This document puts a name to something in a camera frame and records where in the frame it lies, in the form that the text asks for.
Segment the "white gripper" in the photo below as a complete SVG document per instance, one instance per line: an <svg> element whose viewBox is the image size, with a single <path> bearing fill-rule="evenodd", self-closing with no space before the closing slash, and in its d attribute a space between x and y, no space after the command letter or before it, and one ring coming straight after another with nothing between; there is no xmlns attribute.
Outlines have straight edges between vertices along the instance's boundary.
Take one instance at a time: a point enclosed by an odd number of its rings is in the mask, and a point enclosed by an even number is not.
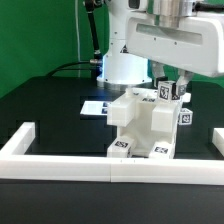
<svg viewBox="0 0 224 224"><path fill-rule="evenodd" d="M207 77L224 75L224 14L199 12L181 18L179 27L173 29L156 26L150 14L132 12L126 24L126 38L129 53L153 61L155 86L166 80L163 64L179 68L178 96L185 94L194 73Z"/></svg>

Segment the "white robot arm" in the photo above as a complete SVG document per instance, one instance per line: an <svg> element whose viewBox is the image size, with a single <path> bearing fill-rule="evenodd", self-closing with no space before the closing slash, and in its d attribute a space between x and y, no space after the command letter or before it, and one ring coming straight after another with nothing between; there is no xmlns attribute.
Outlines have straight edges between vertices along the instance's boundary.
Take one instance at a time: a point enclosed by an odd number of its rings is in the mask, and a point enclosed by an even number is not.
<svg viewBox="0 0 224 224"><path fill-rule="evenodd" d="M157 82L165 65L179 70L181 96L195 74L224 75L224 3L205 0L104 0L109 50L98 81L111 87L141 85L151 68Z"/></svg>

